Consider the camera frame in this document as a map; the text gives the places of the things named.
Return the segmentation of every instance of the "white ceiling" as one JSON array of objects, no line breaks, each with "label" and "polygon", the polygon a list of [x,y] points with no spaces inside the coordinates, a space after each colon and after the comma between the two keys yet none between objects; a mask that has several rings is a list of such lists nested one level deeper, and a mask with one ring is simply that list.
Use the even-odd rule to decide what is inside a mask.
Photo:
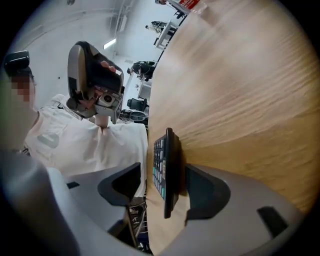
[{"label": "white ceiling", "polygon": [[84,39],[90,38],[97,43],[107,40],[105,34],[116,35],[116,25],[121,21],[120,11],[124,5],[135,0],[47,0],[29,18],[15,38],[11,51],[27,48],[44,34],[63,29],[70,23],[77,24],[77,34]]}]

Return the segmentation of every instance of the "black office chair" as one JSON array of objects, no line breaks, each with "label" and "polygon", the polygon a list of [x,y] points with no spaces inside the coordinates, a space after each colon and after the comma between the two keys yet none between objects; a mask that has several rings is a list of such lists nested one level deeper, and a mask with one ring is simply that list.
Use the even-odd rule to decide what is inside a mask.
[{"label": "black office chair", "polygon": [[146,107],[149,107],[147,104],[147,99],[137,100],[135,98],[129,99],[126,104],[131,110],[145,111]]}]

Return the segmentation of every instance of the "ceiling light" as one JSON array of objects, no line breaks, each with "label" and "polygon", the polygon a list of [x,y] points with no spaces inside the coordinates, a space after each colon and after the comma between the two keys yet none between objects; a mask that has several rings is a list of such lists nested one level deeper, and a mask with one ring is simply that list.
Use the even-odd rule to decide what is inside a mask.
[{"label": "ceiling light", "polygon": [[109,46],[113,45],[116,42],[116,39],[112,39],[111,41],[107,42],[104,46],[103,49],[108,48]]}]

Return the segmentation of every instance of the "calculator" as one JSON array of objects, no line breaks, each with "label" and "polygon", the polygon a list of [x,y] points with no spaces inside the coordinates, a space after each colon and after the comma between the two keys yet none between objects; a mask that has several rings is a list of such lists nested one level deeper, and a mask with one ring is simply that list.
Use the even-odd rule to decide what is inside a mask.
[{"label": "calculator", "polygon": [[152,182],[164,200],[164,218],[170,218],[179,197],[181,144],[172,128],[155,141],[153,147]]}]

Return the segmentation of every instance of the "wood grain surface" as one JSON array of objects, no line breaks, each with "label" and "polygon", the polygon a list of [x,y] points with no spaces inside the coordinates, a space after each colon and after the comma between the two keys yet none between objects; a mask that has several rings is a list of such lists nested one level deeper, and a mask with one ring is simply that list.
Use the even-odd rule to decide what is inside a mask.
[{"label": "wood grain surface", "polygon": [[268,0],[216,0],[190,14],[153,76],[147,219],[159,254],[184,227],[189,199],[171,218],[152,182],[153,144],[171,127],[183,155],[253,177],[304,213],[320,185],[320,66],[286,10]]}]

